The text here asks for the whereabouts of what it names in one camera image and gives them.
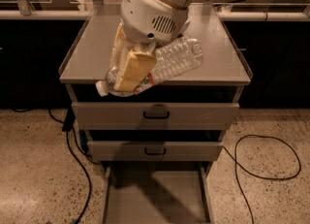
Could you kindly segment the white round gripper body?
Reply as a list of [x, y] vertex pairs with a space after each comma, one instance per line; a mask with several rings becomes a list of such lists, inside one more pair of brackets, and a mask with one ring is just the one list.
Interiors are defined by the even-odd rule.
[[188, 6], [188, 0], [123, 0], [121, 22], [126, 37], [138, 44], [169, 44], [188, 19]]

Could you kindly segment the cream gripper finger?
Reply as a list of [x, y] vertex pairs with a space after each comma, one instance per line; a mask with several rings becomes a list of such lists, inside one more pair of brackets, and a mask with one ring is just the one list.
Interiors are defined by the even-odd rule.
[[111, 71], [121, 71], [125, 66], [129, 52], [134, 46], [135, 44], [126, 37], [123, 24], [119, 23], [109, 60], [109, 69]]
[[121, 64], [114, 88], [118, 91], [134, 91], [156, 63], [154, 55], [131, 50]]

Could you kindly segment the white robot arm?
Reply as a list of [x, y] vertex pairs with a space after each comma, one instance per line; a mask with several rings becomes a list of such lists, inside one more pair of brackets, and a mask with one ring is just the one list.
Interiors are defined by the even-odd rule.
[[100, 94], [127, 97], [199, 68], [200, 42], [184, 31], [193, 0], [122, 0], [109, 70]]

